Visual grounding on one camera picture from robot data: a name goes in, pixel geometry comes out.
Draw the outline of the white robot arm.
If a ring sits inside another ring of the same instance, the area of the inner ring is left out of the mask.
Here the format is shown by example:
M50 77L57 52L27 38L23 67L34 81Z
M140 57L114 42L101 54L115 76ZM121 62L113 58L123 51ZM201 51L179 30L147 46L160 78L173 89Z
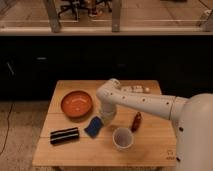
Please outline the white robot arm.
M190 98L125 91L117 79L107 80L96 90L102 121L117 113L117 106L170 120L176 135L175 171L213 171L213 94Z

